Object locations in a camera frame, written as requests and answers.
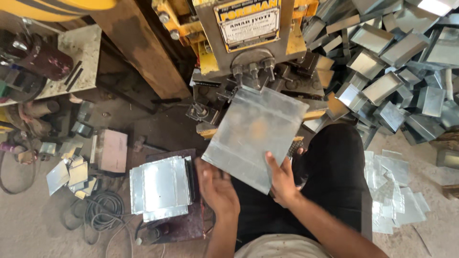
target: wooden post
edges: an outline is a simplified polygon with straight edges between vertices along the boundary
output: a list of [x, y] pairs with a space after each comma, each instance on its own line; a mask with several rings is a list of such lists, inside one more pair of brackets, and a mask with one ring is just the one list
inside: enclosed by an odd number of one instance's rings
[[120, 0], [91, 17], [162, 99], [191, 96], [135, 0]]

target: person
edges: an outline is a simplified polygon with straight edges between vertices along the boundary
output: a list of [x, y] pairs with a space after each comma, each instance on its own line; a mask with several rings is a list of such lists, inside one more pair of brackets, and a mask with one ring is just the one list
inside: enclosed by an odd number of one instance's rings
[[[371, 197], [352, 126], [323, 128], [293, 170], [288, 158], [280, 166], [271, 152], [265, 158], [274, 197], [196, 159], [201, 195], [216, 216], [206, 258], [387, 257], [360, 234], [362, 225], [371, 226]], [[308, 177], [301, 190], [294, 170]]]

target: concrete floor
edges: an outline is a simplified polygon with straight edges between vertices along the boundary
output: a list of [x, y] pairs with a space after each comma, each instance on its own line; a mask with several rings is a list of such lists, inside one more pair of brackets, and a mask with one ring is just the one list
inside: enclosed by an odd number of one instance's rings
[[[110, 118], [101, 118], [102, 112], [110, 112]], [[142, 111], [131, 107], [128, 103], [116, 99], [98, 103], [93, 120], [98, 126], [110, 126], [116, 129], [126, 129], [128, 124], [139, 120], [137, 127], [142, 127], [142, 134], [149, 134], [149, 141], [171, 150], [187, 147], [202, 149], [205, 142], [196, 137], [194, 121], [184, 116], [183, 107], [148, 116]], [[168, 129], [165, 123], [174, 125]], [[427, 143], [410, 146], [403, 134], [395, 136], [376, 135], [369, 150], [380, 154], [382, 149], [398, 151], [410, 163], [411, 183], [409, 186], [414, 192], [422, 192], [431, 212], [427, 212], [427, 221], [414, 223], [428, 246], [433, 257], [457, 257], [459, 245], [459, 201], [450, 201], [441, 194], [440, 185], [459, 184], [459, 172], [435, 166], [436, 150]], [[141, 163], [143, 156], [130, 157], [129, 166]], [[83, 240], [83, 229], [77, 228], [68, 231], [62, 226], [63, 217], [67, 224], [78, 226], [80, 221], [71, 219], [68, 211], [70, 204], [75, 200], [71, 192], [60, 189], [53, 196], [49, 196], [46, 183], [46, 174], [59, 162], [53, 158], [48, 162], [38, 162], [37, 175], [33, 186], [24, 193], [9, 196], [0, 192], [0, 252], [2, 258], [100, 258], [105, 255], [105, 248], [113, 232], [102, 232], [99, 242], [88, 246]], [[13, 191], [20, 190], [30, 181], [31, 166], [17, 164], [12, 155], [5, 155], [2, 166], [2, 178], [7, 187]], [[119, 188], [127, 210], [129, 210], [129, 183], [117, 181], [113, 184]], [[134, 232], [135, 225], [141, 220], [136, 216], [129, 228]], [[94, 239], [96, 235], [87, 230], [88, 237]], [[374, 243], [382, 248], [390, 257], [422, 258], [430, 257], [427, 254], [421, 239], [411, 225], [404, 225], [394, 229], [394, 235], [374, 233]], [[166, 245], [148, 247], [134, 246], [134, 256], [160, 257], [165, 248], [164, 257], [202, 257], [207, 240], [188, 241]], [[109, 257], [129, 257], [129, 239], [125, 230], [113, 240]]]

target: man's right hand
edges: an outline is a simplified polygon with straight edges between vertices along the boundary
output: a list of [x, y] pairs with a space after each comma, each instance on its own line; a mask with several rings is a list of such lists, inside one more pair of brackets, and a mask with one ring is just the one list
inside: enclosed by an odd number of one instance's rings
[[283, 207], [289, 208], [298, 198], [304, 198], [295, 186], [289, 159], [285, 157], [279, 167], [270, 151], [265, 153], [265, 157], [273, 173], [271, 192], [274, 194], [274, 200]]

